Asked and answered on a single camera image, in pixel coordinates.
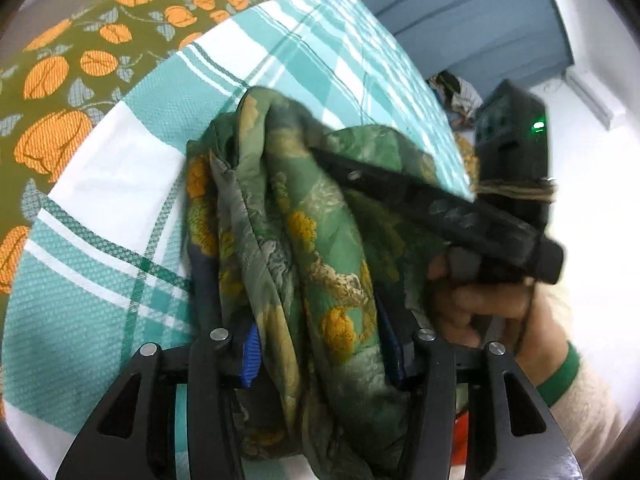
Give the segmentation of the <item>white sleeve green cuff forearm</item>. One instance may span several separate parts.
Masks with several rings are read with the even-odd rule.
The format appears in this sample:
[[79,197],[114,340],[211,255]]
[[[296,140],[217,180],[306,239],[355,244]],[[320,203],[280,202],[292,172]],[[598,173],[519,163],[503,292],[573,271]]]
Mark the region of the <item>white sleeve green cuff forearm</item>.
[[608,385],[590,370],[574,344],[568,344],[564,362],[537,391],[563,431],[582,473],[588,476],[624,428],[620,407]]

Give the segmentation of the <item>operator right hand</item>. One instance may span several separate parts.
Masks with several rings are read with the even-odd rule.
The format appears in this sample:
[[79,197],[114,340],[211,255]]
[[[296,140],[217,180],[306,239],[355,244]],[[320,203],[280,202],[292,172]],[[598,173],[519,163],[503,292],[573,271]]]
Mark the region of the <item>operator right hand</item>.
[[534,385],[550,378],[565,361],[567,334],[555,318],[562,302],[550,287],[527,282],[459,285],[450,278],[445,255],[432,260],[427,279],[435,286],[430,320],[453,344],[480,347],[482,336],[472,322],[495,316],[503,320],[498,341],[513,351]]

